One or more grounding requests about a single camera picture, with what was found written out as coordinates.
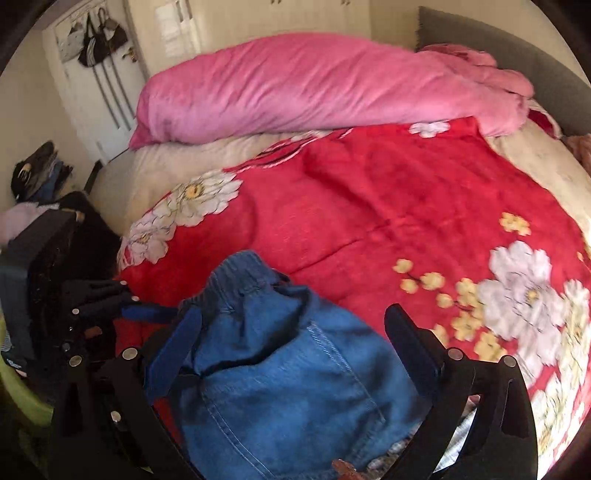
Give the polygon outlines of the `blue denim pants lace hem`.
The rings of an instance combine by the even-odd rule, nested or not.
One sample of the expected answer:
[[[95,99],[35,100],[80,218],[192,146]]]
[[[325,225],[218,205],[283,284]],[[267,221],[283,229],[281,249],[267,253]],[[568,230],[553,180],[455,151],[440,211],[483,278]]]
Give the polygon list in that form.
[[[207,479],[332,479],[332,462],[366,467],[429,411],[386,339],[256,253],[226,258],[186,308],[169,400]]]

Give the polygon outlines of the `green sleeve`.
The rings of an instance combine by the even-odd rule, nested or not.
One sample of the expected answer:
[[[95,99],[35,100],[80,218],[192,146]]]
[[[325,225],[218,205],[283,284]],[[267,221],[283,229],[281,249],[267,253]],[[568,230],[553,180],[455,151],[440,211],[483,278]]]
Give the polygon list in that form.
[[[47,428],[51,424],[53,408],[43,402],[25,384],[23,377],[1,359],[1,385],[18,411],[33,425]]]

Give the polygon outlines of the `clothes pile on chair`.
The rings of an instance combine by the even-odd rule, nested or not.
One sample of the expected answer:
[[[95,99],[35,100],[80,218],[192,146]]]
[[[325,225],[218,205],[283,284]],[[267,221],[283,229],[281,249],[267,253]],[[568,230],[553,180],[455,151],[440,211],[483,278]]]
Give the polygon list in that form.
[[[73,167],[58,157],[54,143],[47,141],[15,165],[10,185],[12,195],[17,203],[52,203],[72,171]]]

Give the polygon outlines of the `cream mattress cover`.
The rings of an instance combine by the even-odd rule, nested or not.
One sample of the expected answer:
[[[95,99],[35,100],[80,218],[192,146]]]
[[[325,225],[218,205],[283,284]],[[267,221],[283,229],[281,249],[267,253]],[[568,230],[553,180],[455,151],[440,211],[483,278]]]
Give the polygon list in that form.
[[[90,200],[107,225],[123,235],[176,185],[211,170],[236,166],[293,135],[257,134],[197,146],[166,143],[128,151],[101,169]],[[561,141],[531,120],[511,135],[486,141],[550,191],[584,238],[590,239],[590,177]]]

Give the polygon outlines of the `white door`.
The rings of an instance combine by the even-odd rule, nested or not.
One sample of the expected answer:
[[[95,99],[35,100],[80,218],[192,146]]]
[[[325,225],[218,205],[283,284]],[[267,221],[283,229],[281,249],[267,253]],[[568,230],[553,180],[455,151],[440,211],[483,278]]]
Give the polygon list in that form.
[[[79,140],[93,162],[106,164],[128,149],[145,77],[132,38],[93,67],[76,58],[64,59],[60,49],[75,32],[84,30],[87,20],[98,27],[100,10],[131,33],[123,1],[79,1],[47,24],[42,39],[55,86]]]

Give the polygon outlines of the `red floral bed sheet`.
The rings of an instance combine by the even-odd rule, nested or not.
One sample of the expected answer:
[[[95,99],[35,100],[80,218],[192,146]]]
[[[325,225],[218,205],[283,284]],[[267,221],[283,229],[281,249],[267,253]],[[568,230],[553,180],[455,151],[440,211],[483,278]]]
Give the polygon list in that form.
[[[130,226],[122,279],[140,301],[177,311],[156,365],[171,385],[156,409],[172,416],[185,454],[169,393],[194,328],[186,305],[243,251],[391,345],[385,313],[399,304],[445,348],[477,361],[514,357],[535,422],[536,478],[589,412],[590,239],[473,119],[431,136],[396,124],[297,135],[177,185]],[[119,346],[144,345],[156,330],[122,318]],[[457,460],[478,403],[469,398],[439,469]],[[333,479],[386,478],[425,418],[366,467],[335,460]]]

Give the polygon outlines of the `black hanging bag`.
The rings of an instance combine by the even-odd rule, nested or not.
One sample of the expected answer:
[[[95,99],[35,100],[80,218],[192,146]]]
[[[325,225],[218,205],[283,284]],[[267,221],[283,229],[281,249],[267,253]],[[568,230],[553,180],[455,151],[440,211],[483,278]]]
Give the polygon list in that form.
[[[62,63],[77,60],[85,68],[93,68],[128,42],[128,36],[114,20],[105,5],[86,14],[85,21],[75,22],[66,37],[58,41]]]

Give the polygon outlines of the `white wardrobe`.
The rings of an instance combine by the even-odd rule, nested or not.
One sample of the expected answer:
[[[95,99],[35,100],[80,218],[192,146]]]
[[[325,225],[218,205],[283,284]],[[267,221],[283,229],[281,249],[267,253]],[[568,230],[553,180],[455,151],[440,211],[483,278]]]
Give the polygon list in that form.
[[[124,7],[149,77],[259,37],[308,31],[372,35],[368,1],[138,0],[126,1]]]

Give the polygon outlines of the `pink quilt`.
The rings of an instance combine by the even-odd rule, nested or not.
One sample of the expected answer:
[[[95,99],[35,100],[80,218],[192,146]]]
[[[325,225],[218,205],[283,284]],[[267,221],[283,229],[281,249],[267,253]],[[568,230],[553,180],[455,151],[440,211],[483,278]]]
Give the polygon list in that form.
[[[472,117],[486,136],[526,121],[532,83],[489,54],[420,51],[332,33],[263,37],[152,76],[129,146]]]

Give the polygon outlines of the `grey headboard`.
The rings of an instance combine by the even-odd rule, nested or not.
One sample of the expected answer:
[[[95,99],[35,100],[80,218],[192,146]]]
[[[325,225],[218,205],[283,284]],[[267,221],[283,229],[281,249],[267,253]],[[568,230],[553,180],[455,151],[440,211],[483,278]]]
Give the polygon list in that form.
[[[478,20],[421,6],[418,46],[444,43],[485,51],[501,68],[522,73],[533,84],[538,103],[564,134],[582,136],[590,132],[590,86],[543,50]]]

